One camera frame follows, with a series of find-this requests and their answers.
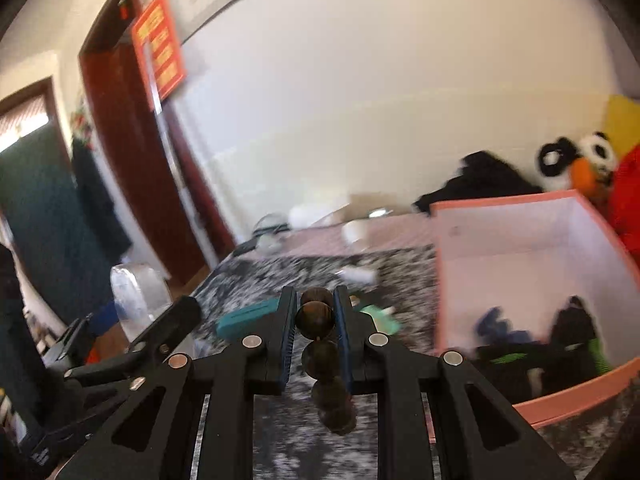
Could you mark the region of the clear plastic box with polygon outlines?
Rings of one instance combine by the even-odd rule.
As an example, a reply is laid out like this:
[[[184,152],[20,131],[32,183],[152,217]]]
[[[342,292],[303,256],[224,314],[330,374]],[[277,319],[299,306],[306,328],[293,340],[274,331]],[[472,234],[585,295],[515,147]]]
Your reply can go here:
[[[171,305],[169,289],[146,263],[113,266],[110,280],[119,323],[133,342]]]

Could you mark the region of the teal glasses case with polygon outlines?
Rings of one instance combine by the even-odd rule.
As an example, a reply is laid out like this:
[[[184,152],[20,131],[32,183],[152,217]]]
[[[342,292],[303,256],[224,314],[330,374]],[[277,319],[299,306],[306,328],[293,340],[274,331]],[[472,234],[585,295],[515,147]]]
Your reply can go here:
[[[216,334],[224,340],[235,340],[245,337],[250,328],[265,315],[278,310],[277,297],[259,301],[257,304],[234,310],[223,315],[216,323]]]

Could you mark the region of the white spray bottle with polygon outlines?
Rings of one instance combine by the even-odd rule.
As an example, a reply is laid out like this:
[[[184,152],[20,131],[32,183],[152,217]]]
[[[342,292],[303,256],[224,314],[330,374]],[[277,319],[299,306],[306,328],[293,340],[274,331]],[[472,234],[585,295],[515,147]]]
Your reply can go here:
[[[361,285],[378,284],[378,271],[366,266],[343,266],[336,275],[349,283]]]

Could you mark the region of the white paper cup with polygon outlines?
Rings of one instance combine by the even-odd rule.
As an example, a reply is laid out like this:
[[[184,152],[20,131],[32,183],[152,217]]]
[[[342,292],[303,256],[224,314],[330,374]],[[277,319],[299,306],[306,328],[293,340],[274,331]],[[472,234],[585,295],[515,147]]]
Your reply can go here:
[[[344,223],[342,237],[344,243],[349,247],[369,247],[371,243],[369,221],[367,219],[355,219]]]

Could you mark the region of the green tape measure case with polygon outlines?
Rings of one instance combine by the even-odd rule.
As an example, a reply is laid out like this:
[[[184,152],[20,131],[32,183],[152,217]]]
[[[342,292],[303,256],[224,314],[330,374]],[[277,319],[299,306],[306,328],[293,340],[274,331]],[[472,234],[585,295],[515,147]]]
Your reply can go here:
[[[401,324],[394,318],[395,309],[389,307],[386,309],[380,309],[374,304],[365,306],[360,310],[360,313],[369,315],[373,320],[373,324],[378,333],[385,334],[387,336],[393,336],[400,332]]]

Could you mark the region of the grey paper cup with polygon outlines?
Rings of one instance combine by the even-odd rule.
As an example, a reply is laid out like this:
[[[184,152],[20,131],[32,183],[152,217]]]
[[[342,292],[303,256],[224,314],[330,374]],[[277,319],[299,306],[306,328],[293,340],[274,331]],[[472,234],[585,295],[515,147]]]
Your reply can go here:
[[[255,250],[259,255],[277,255],[285,248],[286,236],[281,233],[265,233],[257,237]]]

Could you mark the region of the black coat on hook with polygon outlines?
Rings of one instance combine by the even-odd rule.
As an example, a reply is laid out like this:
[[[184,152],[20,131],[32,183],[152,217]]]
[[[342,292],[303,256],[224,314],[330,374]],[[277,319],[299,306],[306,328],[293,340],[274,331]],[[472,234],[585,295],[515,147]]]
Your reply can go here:
[[[103,182],[90,145],[72,140],[72,165],[77,194],[88,225],[93,230],[111,266],[122,262],[131,240],[117,218],[114,202]]]

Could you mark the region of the black white patterned blanket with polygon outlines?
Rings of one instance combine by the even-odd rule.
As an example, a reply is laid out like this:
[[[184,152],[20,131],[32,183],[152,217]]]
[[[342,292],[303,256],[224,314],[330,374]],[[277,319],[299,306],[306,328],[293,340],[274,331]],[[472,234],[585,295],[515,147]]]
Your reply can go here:
[[[303,351],[319,341],[318,362],[330,384],[338,381],[336,317],[333,292],[341,285],[343,266],[378,271],[381,297],[399,310],[400,336],[413,351],[434,347],[438,300],[435,249],[431,245],[372,252],[352,257],[278,257],[264,260],[232,258],[216,267],[194,296],[203,311],[196,338],[204,351],[217,353],[226,343],[216,334],[225,314],[280,298],[285,287],[297,295],[298,333],[292,350],[290,378],[280,396],[256,396],[254,404],[253,476],[256,479],[373,479],[378,474],[378,399],[358,396],[349,405],[356,413],[354,429],[344,436],[318,419],[311,399],[314,378],[303,368]]]

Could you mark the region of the black electronic device in box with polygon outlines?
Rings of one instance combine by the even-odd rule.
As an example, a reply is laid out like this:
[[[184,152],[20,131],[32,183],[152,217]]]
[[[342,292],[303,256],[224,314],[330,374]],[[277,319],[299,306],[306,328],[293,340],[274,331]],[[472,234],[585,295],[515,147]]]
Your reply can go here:
[[[570,296],[555,315],[549,347],[555,356],[588,354],[591,341],[598,338],[596,326],[581,296]]]

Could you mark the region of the pink cardboard storage box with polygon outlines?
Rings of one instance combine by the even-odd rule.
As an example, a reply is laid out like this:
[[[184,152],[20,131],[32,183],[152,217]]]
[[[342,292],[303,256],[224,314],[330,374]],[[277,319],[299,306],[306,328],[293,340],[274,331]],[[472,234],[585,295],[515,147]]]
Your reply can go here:
[[[450,200],[432,211],[438,352],[474,349],[474,325],[492,307],[518,330],[544,339],[556,312],[577,295],[612,370],[520,403],[520,414],[534,428],[562,422],[617,396],[638,376],[639,270],[582,194]]]

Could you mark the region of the green quilted door curtain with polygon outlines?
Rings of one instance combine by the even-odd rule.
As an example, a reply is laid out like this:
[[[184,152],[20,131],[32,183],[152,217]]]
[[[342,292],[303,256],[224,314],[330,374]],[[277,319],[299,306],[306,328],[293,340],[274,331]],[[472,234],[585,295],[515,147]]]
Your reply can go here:
[[[88,226],[53,126],[1,152],[1,212],[30,284],[64,323],[113,301],[112,265]]]

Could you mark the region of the pink quilted bed sheet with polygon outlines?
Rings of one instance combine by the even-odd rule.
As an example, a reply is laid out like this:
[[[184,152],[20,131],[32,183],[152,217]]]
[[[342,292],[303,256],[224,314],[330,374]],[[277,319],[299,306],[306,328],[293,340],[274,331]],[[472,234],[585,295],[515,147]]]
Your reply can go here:
[[[274,254],[252,250],[241,258],[350,256],[422,247],[433,242],[430,218],[425,214],[401,214],[286,233]]]

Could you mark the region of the white paper roll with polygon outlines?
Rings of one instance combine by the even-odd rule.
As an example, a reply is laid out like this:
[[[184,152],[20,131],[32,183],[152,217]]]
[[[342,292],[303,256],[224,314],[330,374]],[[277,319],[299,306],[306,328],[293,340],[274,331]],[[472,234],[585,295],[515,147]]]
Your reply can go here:
[[[294,206],[288,213],[288,224],[294,230],[325,228],[344,221],[345,205],[330,203]]]

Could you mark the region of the black clothing pile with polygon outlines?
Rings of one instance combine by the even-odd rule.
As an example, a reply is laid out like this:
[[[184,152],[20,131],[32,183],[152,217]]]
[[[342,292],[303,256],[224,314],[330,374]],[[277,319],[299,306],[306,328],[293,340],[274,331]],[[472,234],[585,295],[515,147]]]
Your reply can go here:
[[[432,206],[448,200],[480,200],[502,196],[520,196],[544,192],[541,186],[526,180],[507,162],[486,151],[466,155],[459,172],[442,188],[420,196],[413,207],[432,214]]]

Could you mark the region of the red backpack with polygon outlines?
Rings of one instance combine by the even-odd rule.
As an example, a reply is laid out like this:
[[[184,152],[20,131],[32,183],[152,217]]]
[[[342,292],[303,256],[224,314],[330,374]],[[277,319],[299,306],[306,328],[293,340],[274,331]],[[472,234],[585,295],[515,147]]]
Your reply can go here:
[[[636,264],[640,260],[640,145],[627,153],[614,174],[608,223]]]

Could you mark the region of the orange plush ball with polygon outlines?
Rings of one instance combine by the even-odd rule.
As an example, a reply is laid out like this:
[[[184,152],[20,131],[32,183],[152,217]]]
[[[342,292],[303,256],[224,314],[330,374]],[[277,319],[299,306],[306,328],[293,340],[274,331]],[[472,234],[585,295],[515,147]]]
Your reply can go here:
[[[599,205],[608,199],[605,180],[585,157],[575,159],[570,165],[570,184],[593,204]]]

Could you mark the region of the black white panda plush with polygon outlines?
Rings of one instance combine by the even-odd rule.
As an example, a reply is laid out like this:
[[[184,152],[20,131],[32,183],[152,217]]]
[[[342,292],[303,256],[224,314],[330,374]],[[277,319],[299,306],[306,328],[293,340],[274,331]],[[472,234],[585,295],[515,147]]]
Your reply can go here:
[[[612,144],[601,131],[577,142],[561,136],[544,144],[535,159],[537,176],[545,191],[574,188],[585,196],[610,188],[617,166]]]

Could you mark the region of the yellow pillow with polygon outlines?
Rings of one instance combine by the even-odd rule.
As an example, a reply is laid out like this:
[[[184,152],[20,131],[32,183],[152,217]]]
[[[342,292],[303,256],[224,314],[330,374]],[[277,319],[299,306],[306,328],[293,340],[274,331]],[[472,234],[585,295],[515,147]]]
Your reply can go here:
[[[608,137],[619,159],[624,158],[640,142],[640,104],[626,96],[610,96],[602,131]]]

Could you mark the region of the red orange wall poster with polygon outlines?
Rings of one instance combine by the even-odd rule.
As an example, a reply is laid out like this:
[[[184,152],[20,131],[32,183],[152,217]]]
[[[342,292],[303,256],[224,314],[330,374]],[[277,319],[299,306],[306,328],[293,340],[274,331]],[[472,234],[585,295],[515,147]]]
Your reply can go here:
[[[151,0],[131,29],[132,44],[149,108],[154,108],[150,77],[160,100],[166,99],[186,78],[180,41],[169,0]]]

